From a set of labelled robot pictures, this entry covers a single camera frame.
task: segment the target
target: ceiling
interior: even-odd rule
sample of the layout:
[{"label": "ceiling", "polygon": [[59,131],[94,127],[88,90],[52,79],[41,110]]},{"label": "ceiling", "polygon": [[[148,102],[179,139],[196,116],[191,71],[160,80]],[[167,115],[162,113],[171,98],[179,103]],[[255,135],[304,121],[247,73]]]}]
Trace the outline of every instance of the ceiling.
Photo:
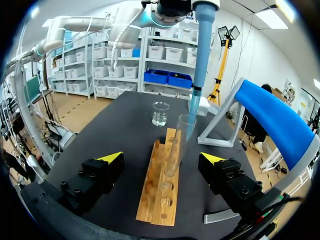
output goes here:
[{"label": "ceiling", "polygon": [[275,5],[276,0],[221,0],[220,3],[221,9],[243,18],[249,24],[252,21],[252,25],[286,55],[301,80],[314,87],[314,79],[320,79],[319,64],[299,19],[290,23],[279,8],[274,8],[289,29],[270,29],[256,15],[252,18],[252,14]]},{"label": "ceiling", "polygon": [[[31,48],[47,34],[42,24],[56,16],[81,16],[99,7],[120,2],[120,0],[47,0],[40,5],[40,12],[28,22],[23,39],[23,49]],[[276,0],[220,0],[221,9],[228,11],[260,30],[286,55],[293,68],[305,84],[313,87],[313,79],[320,79],[318,63],[299,20],[291,24],[284,14],[275,8],[275,13],[289,29],[270,29],[260,18],[252,14],[274,5]]]}]

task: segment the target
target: blue plastic bin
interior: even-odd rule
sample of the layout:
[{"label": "blue plastic bin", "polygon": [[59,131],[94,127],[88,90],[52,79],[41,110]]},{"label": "blue plastic bin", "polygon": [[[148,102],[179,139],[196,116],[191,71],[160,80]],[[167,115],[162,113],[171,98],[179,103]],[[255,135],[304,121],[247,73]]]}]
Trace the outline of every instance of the blue plastic bin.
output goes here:
[{"label": "blue plastic bin", "polygon": [[59,55],[59,54],[62,54],[62,47],[59,47],[55,50],[55,54],[56,55]]},{"label": "blue plastic bin", "polygon": [[[175,77],[175,74],[183,76],[186,79]],[[180,87],[180,88],[190,89],[191,85],[192,85],[192,78],[187,74],[182,74],[182,73],[177,73],[177,72],[170,72],[169,77],[168,77],[168,85],[177,86],[177,87]]]},{"label": "blue plastic bin", "polygon": [[56,56],[56,54],[57,54],[57,53],[56,53],[56,50],[53,50],[53,51],[51,52],[51,57],[54,58],[54,57]]},{"label": "blue plastic bin", "polygon": [[139,57],[140,57],[140,49],[134,48],[134,49],[133,49],[132,56],[133,56],[134,58],[139,58]]},{"label": "blue plastic bin", "polygon": [[72,40],[71,34],[72,34],[72,31],[66,31],[65,34],[64,34],[64,40],[65,41],[71,41]]},{"label": "blue plastic bin", "polygon": [[167,84],[168,76],[168,71],[149,69],[144,73],[144,81],[157,84]]},{"label": "blue plastic bin", "polygon": [[72,41],[65,41],[65,47],[64,47],[64,49],[65,49],[65,51],[66,50],[69,50],[69,49],[72,49],[73,47],[74,47],[74,44],[73,43],[71,43]]}]

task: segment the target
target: yellow tripod stand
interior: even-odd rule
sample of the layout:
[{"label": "yellow tripod stand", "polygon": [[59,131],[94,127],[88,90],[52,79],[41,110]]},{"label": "yellow tripod stand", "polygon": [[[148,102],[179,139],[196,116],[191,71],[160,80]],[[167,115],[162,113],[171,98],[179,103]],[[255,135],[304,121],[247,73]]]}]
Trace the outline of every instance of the yellow tripod stand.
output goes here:
[{"label": "yellow tripod stand", "polygon": [[222,78],[224,76],[226,65],[227,65],[228,51],[229,51],[229,39],[227,38],[225,40],[225,48],[224,48],[224,53],[223,53],[223,58],[222,58],[219,74],[218,74],[218,77],[215,78],[214,89],[213,89],[212,93],[207,98],[209,101],[212,101],[214,103],[218,102],[219,107],[220,107],[220,90],[219,90],[219,88],[220,88],[220,84],[221,84]]}]

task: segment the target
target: black table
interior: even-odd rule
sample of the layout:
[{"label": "black table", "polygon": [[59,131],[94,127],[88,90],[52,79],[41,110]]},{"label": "black table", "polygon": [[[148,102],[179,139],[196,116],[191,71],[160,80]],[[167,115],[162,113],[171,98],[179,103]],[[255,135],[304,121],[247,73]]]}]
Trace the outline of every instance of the black table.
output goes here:
[{"label": "black table", "polygon": [[[153,102],[170,105],[167,124],[152,124]],[[222,158],[235,158],[242,163],[246,174],[255,179],[246,154],[235,141],[233,148],[200,145],[197,137],[212,120],[213,115],[197,116],[197,123],[182,159],[179,172],[178,203],[175,226],[158,226],[136,220],[144,180],[153,144],[165,142],[167,128],[175,128],[180,114],[188,112],[187,101],[147,93],[126,91],[101,111],[63,152],[47,180],[60,187],[60,181],[77,174],[81,163],[122,151],[125,169],[110,194],[102,195],[90,212],[82,217],[98,226],[115,232],[154,238],[188,236],[196,239],[220,239],[233,231],[240,217],[203,224],[203,214],[227,210],[220,195],[214,195],[198,171],[199,153]],[[209,137],[227,139],[232,133],[222,119]]]}]

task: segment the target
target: ceiling light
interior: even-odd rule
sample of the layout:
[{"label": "ceiling light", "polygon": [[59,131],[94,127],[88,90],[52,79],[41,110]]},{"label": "ceiling light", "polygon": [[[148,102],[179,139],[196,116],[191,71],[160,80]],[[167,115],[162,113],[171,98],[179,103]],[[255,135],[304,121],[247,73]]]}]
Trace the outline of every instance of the ceiling light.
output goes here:
[{"label": "ceiling light", "polygon": [[31,10],[31,18],[34,19],[38,13],[39,13],[40,9],[38,6],[35,6],[32,10]]},{"label": "ceiling light", "polygon": [[276,5],[283,12],[289,22],[293,23],[296,14],[291,4],[287,0],[276,0]]},{"label": "ceiling light", "polygon": [[50,27],[51,23],[52,23],[53,19],[47,19],[44,24],[42,25],[43,28],[47,28]]},{"label": "ceiling light", "polygon": [[314,81],[314,85],[315,85],[318,89],[320,89],[320,81],[318,81],[317,79],[313,79],[313,81]]},{"label": "ceiling light", "polygon": [[271,9],[260,11],[255,14],[272,29],[288,29],[287,25]]}]

